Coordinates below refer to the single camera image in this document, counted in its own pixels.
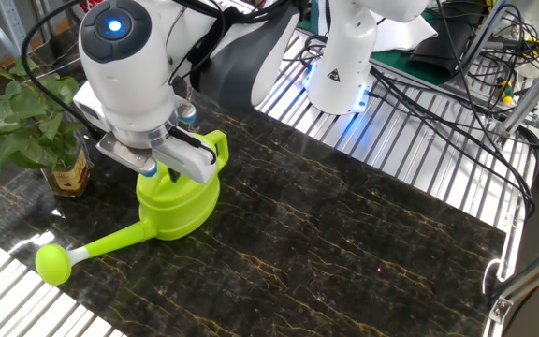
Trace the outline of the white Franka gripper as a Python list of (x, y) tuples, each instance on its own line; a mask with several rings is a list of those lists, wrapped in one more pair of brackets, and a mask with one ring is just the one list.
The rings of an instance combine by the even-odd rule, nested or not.
[(104, 132), (96, 148), (135, 172), (152, 176), (161, 165), (176, 183), (181, 175), (206, 183), (217, 165), (211, 147), (178, 126), (177, 97), (164, 85), (151, 95), (128, 91), (106, 92), (100, 100), (90, 82), (74, 96), (74, 103), (92, 125)]

